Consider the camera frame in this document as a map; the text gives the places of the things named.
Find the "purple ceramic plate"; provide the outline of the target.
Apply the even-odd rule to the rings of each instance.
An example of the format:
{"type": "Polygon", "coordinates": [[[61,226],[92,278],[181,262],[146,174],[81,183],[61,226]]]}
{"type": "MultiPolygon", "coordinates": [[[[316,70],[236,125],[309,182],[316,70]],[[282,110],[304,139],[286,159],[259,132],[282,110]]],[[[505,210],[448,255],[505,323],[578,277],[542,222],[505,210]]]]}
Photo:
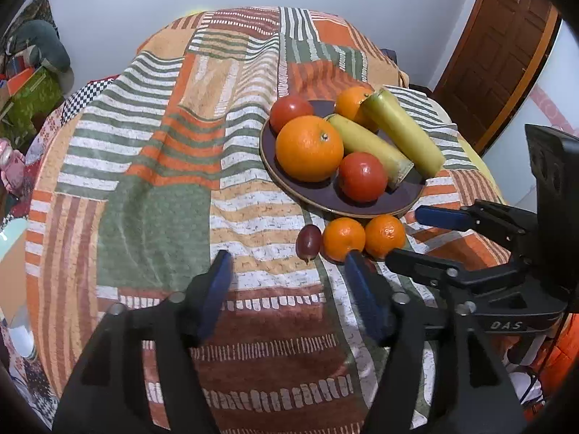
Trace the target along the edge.
{"type": "Polygon", "coordinates": [[[425,179],[385,134],[333,106],[295,95],[273,104],[259,145],[270,176],[296,199],[338,216],[406,213],[425,179]]]}

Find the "camouflage cushion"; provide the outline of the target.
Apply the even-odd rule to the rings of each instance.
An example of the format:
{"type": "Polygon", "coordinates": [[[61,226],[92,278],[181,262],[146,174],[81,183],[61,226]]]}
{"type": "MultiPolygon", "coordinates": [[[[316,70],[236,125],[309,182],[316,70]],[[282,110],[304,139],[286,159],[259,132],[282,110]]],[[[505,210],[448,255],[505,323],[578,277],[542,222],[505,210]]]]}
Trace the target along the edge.
{"type": "Polygon", "coordinates": [[[48,22],[58,33],[58,28],[54,22],[49,0],[31,0],[19,15],[15,17],[11,25],[5,32],[6,37],[10,37],[25,22],[39,20],[48,22]]]}

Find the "brown wooden door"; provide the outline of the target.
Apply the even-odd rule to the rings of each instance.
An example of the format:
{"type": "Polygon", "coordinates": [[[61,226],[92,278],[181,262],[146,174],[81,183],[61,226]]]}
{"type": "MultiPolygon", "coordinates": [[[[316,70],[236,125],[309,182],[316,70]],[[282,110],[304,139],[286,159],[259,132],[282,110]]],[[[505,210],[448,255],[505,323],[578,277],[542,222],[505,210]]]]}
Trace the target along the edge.
{"type": "Polygon", "coordinates": [[[477,153],[529,94],[560,26],[550,0],[475,0],[434,97],[477,153]]]}

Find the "small mandarin orange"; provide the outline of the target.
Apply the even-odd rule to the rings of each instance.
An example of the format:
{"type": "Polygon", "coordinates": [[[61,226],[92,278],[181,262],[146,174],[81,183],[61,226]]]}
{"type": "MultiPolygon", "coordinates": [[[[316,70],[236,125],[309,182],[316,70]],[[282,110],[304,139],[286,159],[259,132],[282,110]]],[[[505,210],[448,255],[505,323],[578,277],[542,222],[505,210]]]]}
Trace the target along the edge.
{"type": "Polygon", "coordinates": [[[343,263],[346,255],[352,250],[363,251],[366,243],[364,227],[349,217],[340,217],[328,222],[322,238],[324,256],[337,263],[343,263]]]}
{"type": "Polygon", "coordinates": [[[406,243],[403,224],[389,214],[372,218],[365,225],[365,234],[365,250],[376,260],[383,260],[391,251],[402,249],[406,243]]]}

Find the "red tomato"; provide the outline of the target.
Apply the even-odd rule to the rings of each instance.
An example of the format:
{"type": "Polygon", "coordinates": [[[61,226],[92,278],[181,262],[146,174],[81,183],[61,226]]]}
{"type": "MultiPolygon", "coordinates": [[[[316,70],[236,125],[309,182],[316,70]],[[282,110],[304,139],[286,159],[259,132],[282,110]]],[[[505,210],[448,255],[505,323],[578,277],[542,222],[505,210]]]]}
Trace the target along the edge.
{"type": "Polygon", "coordinates": [[[339,189],[357,203],[372,203],[385,191],[388,176],[372,154],[353,152],[342,159],[338,172],[339,189]]]}
{"type": "Polygon", "coordinates": [[[314,108],[305,99],[297,95],[280,97],[270,110],[269,123],[274,134],[278,134],[291,120],[299,116],[313,116],[314,108]]]}

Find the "large orange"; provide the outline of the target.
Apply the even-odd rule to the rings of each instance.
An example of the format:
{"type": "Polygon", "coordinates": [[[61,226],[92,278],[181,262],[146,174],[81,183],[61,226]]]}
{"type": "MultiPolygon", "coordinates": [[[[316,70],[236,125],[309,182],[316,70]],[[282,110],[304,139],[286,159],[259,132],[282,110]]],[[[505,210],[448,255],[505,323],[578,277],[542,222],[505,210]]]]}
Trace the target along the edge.
{"type": "Polygon", "coordinates": [[[361,110],[362,102],[372,93],[372,89],[363,86],[353,86],[343,90],[335,100],[334,113],[352,120],[373,133],[377,133],[379,127],[376,126],[373,120],[367,118],[361,110]]]}
{"type": "Polygon", "coordinates": [[[282,170],[302,182],[330,178],[343,158],[342,137],[319,116],[299,116],[278,133],[275,157],[282,170]]]}

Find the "yellow banana piece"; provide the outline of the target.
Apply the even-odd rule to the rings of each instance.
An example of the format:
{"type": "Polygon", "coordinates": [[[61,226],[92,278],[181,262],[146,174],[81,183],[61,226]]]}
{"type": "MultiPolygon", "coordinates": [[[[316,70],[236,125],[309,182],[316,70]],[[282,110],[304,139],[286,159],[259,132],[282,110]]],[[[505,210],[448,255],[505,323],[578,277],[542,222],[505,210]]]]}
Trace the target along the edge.
{"type": "Polygon", "coordinates": [[[379,160],[388,177],[390,189],[397,189],[413,169],[414,163],[400,150],[360,124],[338,114],[328,115],[325,120],[342,137],[346,151],[368,153],[379,160]]]}
{"type": "Polygon", "coordinates": [[[382,88],[368,95],[360,107],[414,163],[423,178],[430,179],[438,174],[444,165],[444,155],[427,132],[400,106],[393,93],[382,88]]]}

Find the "grey green plush toy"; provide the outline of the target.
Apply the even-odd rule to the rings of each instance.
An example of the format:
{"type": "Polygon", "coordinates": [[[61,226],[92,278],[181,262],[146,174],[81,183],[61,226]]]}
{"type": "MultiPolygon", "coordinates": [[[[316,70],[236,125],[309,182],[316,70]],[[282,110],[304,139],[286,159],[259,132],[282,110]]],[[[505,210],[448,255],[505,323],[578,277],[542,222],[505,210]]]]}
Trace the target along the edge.
{"type": "Polygon", "coordinates": [[[26,67],[43,66],[52,73],[66,73],[71,66],[57,30],[43,20],[24,22],[12,36],[10,49],[15,55],[22,56],[26,67]]]}

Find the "striped patchwork bed cover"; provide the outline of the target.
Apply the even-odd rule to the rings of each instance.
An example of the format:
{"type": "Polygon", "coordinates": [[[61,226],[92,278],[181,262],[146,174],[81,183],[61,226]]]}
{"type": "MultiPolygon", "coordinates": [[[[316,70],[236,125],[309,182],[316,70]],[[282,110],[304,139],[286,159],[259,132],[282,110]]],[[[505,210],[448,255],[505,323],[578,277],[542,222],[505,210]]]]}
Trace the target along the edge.
{"type": "Polygon", "coordinates": [[[158,304],[233,256],[233,288],[193,360],[225,433],[355,433],[388,355],[361,330],[342,268],[295,254],[302,207],[265,169],[259,134],[277,98],[334,100],[393,87],[445,157],[423,205],[496,201],[456,126],[344,19],[291,7],[176,20],[63,127],[31,196],[26,290],[56,394],[104,311],[158,304]]]}

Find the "pink toy figure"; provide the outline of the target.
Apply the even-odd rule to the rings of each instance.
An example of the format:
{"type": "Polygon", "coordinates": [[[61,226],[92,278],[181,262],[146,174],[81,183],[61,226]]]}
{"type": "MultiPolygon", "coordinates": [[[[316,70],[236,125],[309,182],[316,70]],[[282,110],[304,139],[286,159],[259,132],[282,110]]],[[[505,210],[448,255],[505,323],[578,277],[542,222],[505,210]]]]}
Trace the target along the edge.
{"type": "Polygon", "coordinates": [[[25,156],[14,149],[7,138],[0,140],[0,151],[1,181],[9,193],[20,197],[26,168],[25,156]]]}

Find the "dark red grape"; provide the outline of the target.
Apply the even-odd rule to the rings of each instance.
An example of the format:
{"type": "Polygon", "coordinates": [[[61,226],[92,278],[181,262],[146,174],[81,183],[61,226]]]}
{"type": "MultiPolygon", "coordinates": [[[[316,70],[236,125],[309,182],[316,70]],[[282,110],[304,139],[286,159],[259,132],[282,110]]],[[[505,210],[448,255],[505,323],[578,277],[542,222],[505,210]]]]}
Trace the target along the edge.
{"type": "Polygon", "coordinates": [[[306,224],[295,240],[295,253],[305,263],[314,260],[320,253],[322,232],[315,224],[306,224]]]}

